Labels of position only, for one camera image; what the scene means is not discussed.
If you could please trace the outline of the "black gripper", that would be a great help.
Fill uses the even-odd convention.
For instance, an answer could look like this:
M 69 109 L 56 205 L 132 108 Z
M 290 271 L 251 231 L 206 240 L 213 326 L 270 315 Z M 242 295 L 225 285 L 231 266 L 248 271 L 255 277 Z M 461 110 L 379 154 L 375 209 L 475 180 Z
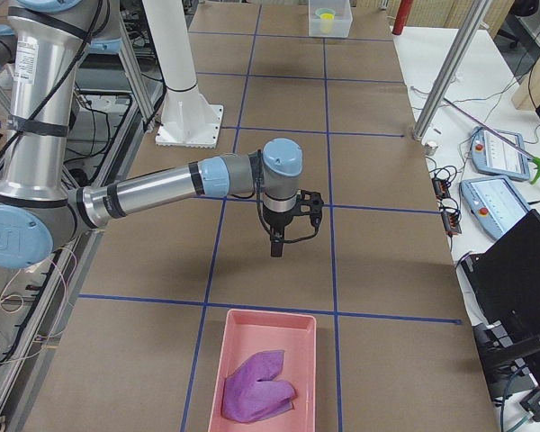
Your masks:
M 282 257 L 284 251 L 285 229 L 293 221 L 289 211 L 276 212 L 263 210 L 263 219 L 271 233 L 271 257 Z

